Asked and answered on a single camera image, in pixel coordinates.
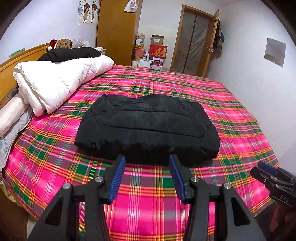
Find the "pink pillow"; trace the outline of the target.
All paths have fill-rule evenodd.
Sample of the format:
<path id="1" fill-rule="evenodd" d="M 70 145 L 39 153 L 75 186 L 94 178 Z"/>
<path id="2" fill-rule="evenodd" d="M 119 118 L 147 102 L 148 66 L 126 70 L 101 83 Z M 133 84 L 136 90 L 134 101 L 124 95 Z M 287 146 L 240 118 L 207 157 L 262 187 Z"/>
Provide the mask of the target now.
<path id="1" fill-rule="evenodd" d="M 22 95 L 18 92 L 2 109 L 0 115 L 1 138 L 8 132 L 11 126 L 22 116 L 29 107 Z"/>

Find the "white folded duvet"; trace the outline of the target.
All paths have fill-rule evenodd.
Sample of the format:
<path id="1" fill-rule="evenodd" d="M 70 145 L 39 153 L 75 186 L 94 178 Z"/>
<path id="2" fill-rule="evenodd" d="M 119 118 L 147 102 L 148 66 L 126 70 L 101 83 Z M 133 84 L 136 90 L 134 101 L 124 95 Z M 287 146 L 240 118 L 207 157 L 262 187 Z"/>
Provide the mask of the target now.
<path id="1" fill-rule="evenodd" d="M 114 61 L 101 55 L 63 62 L 27 61 L 14 67 L 18 91 L 35 116 L 57 110 L 77 88 L 112 69 Z"/>

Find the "white nightstand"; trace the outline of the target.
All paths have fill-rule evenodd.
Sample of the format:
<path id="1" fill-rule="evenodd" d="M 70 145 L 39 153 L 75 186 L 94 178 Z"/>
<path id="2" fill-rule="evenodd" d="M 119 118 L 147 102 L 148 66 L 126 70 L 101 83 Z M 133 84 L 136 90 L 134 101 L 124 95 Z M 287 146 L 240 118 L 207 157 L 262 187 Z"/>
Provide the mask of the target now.
<path id="1" fill-rule="evenodd" d="M 99 51 L 100 52 L 100 54 L 102 54 L 102 55 L 104 55 L 105 54 L 105 51 L 106 51 L 106 49 L 105 48 L 103 48 L 103 47 L 96 47 L 95 48 L 97 51 Z"/>

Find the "teddy bear with santa hat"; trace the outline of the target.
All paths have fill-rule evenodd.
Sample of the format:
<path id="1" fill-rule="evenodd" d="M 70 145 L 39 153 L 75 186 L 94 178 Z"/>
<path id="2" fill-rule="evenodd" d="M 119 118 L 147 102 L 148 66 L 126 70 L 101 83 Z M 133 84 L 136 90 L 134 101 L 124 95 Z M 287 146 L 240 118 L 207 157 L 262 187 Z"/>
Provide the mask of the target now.
<path id="1" fill-rule="evenodd" d="M 51 51 L 54 49 L 72 49 L 73 41 L 70 39 L 60 39 L 60 40 L 51 40 L 50 44 L 47 48 L 47 51 Z"/>

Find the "black pillow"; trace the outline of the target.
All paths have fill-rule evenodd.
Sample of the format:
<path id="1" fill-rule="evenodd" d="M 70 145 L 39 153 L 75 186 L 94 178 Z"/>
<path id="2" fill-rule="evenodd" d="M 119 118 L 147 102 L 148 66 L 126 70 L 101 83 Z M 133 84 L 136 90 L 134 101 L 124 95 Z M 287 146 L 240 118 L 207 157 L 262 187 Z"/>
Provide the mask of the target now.
<path id="1" fill-rule="evenodd" d="M 81 47 L 73 49 L 53 49 L 43 54 L 38 61 L 63 62 L 80 58 L 100 57 L 101 53 L 92 47 Z"/>

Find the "white shopping bag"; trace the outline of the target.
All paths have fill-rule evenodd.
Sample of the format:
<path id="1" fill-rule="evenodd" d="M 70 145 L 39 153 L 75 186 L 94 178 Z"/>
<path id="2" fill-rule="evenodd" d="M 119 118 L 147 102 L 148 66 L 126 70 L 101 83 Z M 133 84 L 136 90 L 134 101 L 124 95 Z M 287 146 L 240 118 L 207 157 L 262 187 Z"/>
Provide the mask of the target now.
<path id="1" fill-rule="evenodd" d="M 138 61 L 138 67 L 151 68 L 152 61 L 149 58 L 149 52 L 146 51 L 144 56 Z"/>

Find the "hanging white plastic bag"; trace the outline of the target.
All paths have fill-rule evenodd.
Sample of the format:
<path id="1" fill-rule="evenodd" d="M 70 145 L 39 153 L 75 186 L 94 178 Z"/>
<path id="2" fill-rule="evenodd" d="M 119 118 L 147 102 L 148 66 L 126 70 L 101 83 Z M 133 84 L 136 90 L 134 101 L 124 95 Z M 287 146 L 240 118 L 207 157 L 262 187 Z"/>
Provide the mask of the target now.
<path id="1" fill-rule="evenodd" d="M 129 0 L 127 5 L 125 6 L 124 11 L 127 13 L 134 13 L 138 9 L 138 5 L 136 0 Z"/>

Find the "wooden wardrobe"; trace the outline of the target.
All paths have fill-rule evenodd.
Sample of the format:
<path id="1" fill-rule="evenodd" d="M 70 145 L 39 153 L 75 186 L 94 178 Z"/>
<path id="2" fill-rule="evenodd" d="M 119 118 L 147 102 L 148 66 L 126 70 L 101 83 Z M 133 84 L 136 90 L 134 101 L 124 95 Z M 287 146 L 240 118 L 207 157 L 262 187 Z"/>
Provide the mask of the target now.
<path id="1" fill-rule="evenodd" d="M 142 1 L 136 1 L 134 13 L 125 12 L 128 1 L 102 0 L 97 25 L 96 46 L 105 49 L 105 55 L 117 65 L 130 66 L 133 60 L 135 38 L 138 33 Z"/>

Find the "cartoon couple wall poster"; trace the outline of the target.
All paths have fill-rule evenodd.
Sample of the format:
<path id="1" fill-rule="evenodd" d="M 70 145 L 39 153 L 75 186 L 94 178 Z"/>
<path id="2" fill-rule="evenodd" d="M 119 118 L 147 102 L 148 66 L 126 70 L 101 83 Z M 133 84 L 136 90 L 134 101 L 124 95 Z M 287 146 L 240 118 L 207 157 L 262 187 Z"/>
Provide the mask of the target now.
<path id="1" fill-rule="evenodd" d="M 78 23 L 96 25 L 99 19 L 101 0 L 81 0 L 78 6 Z"/>

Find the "brown cardboard box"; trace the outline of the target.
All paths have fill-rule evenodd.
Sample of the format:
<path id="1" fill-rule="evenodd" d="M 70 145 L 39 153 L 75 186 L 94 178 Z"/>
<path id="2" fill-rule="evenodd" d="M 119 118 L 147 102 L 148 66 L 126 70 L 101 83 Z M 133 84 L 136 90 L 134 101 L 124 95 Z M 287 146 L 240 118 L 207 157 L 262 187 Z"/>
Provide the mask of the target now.
<path id="1" fill-rule="evenodd" d="M 160 36 L 160 35 L 152 35 L 151 36 L 151 44 L 152 45 L 162 46 L 163 42 L 164 42 L 164 36 Z"/>

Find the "pink plaid bed sheet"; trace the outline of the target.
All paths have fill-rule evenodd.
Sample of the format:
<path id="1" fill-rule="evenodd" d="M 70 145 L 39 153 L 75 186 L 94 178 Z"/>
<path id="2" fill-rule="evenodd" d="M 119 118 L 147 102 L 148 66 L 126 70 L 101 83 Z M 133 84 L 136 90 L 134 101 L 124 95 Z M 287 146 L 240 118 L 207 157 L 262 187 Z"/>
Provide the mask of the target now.
<path id="1" fill-rule="evenodd" d="M 4 184 L 21 206 L 39 217 L 64 183 L 84 184 L 111 161 L 85 155 L 74 144 L 83 114 L 103 94 L 138 98 L 163 94 L 201 104 L 221 143 L 216 159 L 194 164 L 205 182 L 230 183 L 253 215 L 272 200 L 250 175 L 259 162 L 278 160 L 256 119 L 221 83 L 208 78 L 115 65 L 81 85 L 52 114 L 32 118 L 11 149 L 2 171 Z M 112 240 L 182 240 L 189 206 L 181 204 L 168 160 L 127 161 L 117 199 L 105 207 Z"/>

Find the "black puffer jacket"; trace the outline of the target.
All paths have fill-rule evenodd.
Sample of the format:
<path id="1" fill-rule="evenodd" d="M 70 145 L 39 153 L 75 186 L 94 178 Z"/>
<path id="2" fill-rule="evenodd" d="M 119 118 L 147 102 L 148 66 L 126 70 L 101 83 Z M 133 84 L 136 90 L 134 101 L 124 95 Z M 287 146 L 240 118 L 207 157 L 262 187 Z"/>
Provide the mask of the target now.
<path id="1" fill-rule="evenodd" d="M 220 149 L 201 104 L 160 94 L 100 96 L 83 115 L 74 143 L 93 157 L 122 154 L 129 163 L 163 166 L 175 154 L 191 167 L 215 159 Z"/>

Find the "red gift box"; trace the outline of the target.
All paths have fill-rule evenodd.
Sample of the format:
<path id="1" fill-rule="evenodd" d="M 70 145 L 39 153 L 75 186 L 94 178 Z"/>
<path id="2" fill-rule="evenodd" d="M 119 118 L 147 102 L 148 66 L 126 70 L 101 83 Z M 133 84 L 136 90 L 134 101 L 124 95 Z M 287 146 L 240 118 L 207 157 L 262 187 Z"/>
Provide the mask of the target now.
<path id="1" fill-rule="evenodd" d="M 151 44 L 150 48 L 149 48 L 149 57 L 150 58 L 156 57 L 156 58 L 166 59 L 167 50 L 168 50 L 168 46 Z"/>

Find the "wooden door frame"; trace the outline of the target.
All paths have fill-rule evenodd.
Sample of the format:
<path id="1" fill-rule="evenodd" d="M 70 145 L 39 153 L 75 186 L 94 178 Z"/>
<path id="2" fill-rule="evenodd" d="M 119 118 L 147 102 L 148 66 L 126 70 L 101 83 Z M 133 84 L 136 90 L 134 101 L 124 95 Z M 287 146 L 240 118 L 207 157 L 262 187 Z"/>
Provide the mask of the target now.
<path id="1" fill-rule="evenodd" d="M 219 20 L 214 15 L 182 5 L 170 71 L 206 76 Z"/>

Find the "clothes hanging on door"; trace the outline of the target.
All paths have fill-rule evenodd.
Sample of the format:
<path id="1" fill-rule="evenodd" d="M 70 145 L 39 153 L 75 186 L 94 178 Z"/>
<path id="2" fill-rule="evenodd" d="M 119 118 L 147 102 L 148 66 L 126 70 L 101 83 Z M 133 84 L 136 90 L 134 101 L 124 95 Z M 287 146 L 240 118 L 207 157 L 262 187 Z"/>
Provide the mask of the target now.
<path id="1" fill-rule="evenodd" d="M 222 50 L 224 41 L 225 41 L 225 37 L 221 30 L 220 20 L 218 19 L 214 43 L 213 43 L 213 49 Z"/>

